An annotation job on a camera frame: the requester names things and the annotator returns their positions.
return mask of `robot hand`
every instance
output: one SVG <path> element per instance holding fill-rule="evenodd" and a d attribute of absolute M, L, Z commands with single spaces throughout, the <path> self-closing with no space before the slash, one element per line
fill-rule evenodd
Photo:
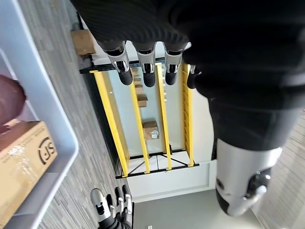
<path fill-rule="evenodd" d="M 99 229 L 132 229 L 132 196 L 127 185 L 123 185 L 123 192 L 115 188 L 116 202 L 113 204 L 110 194 L 105 197 L 101 190 L 91 191 L 91 202 L 96 209 Z"/>

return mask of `printed logo on box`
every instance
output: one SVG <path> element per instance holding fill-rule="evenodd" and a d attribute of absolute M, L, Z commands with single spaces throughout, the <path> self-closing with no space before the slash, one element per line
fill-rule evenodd
<path fill-rule="evenodd" d="M 44 138 L 38 148 L 40 161 L 45 165 L 54 152 L 54 145 L 50 137 Z"/>

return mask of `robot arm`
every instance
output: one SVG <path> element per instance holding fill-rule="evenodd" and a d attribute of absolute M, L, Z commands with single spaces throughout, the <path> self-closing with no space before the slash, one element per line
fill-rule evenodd
<path fill-rule="evenodd" d="M 126 40 L 148 87 L 157 41 L 165 45 L 167 84 L 182 58 L 192 66 L 187 84 L 208 99 L 217 141 L 219 204 L 229 215 L 243 214 L 266 192 L 305 105 L 305 1 L 71 1 L 123 84 L 132 83 Z"/>

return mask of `cardboard box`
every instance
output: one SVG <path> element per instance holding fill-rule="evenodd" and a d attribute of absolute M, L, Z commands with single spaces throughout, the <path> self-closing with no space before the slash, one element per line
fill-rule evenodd
<path fill-rule="evenodd" d="M 135 78 L 136 76 L 139 76 L 138 68 L 131 68 L 132 76 Z"/>
<path fill-rule="evenodd" d="M 147 96 L 145 94 L 138 94 L 137 95 L 137 98 L 138 98 L 138 106 L 139 107 L 146 107 L 147 106 Z"/>
<path fill-rule="evenodd" d="M 135 86 L 142 85 L 141 78 L 134 78 L 133 83 L 134 83 Z"/>
<path fill-rule="evenodd" d="M 46 124 L 20 122 L 0 135 L 0 229 L 57 156 Z"/>
<path fill-rule="evenodd" d="M 71 31 L 71 37 L 78 55 L 95 53 L 92 35 L 89 30 Z"/>
<path fill-rule="evenodd" d="M 144 122 L 142 126 L 146 140 L 159 139 L 159 129 L 156 121 Z"/>
<path fill-rule="evenodd" d="M 136 85 L 135 86 L 135 93 L 136 94 L 144 94 L 143 85 Z"/>

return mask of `yellow shelf upright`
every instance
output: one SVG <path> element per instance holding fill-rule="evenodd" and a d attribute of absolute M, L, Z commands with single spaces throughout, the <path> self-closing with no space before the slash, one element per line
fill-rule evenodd
<path fill-rule="evenodd" d="M 184 142 L 185 149 L 190 158 L 189 167 L 194 166 L 193 155 L 193 93 L 187 87 L 187 77 L 190 72 L 190 65 L 182 63 L 182 93 L 183 93 L 183 125 L 184 125 Z"/>
<path fill-rule="evenodd" d="M 136 91 L 135 91 L 134 83 L 132 83 L 130 85 L 130 93 L 131 93 L 131 97 L 132 97 L 132 103 L 133 103 L 135 118 L 136 118 L 136 121 L 137 121 L 139 138 L 140 138 L 141 147 L 142 147 L 142 153 L 143 153 L 144 162 L 145 162 L 145 166 L 146 166 L 146 172 L 145 173 L 149 173 L 150 169 L 149 169 L 148 152 L 147 152 L 146 142 L 145 142 L 145 139 L 144 139 L 141 114 L 140 114 L 140 109 L 139 109 L 139 105 L 138 105 L 138 98 L 137 98 L 137 94 L 136 94 Z"/>
<path fill-rule="evenodd" d="M 130 157 L 109 75 L 107 72 L 99 71 L 90 71 L 90 73 L 94 74 L 95 81 L 99 89 L 114 144 L 123 169 L 123 177 L 127 177 L 128 161 Z"/>
<path fill-rule="evenodd" d="M 165 97 L 164 97 L 164 81 L 163 81 L 163 73 L 162 73 L 162 65 L 161 63 L 156 63 L 155 72 L 157 74 L 157 86 L 159 91 L 160 98 L 160 107 L 162 113 L 162 124 L 163 124 L 163 136 L 164 136 L 164 144 L 165 144 L 165 152 L 167 155 L 168 168 L 167 170 L 172 169 L 172 160 L 171 160 L 171 151 L 170 151 L 170 141 L 168 137 L 168 127 L 167 127 L 167 116 L 166 116 L 166 107 L 165 107 Z"/>

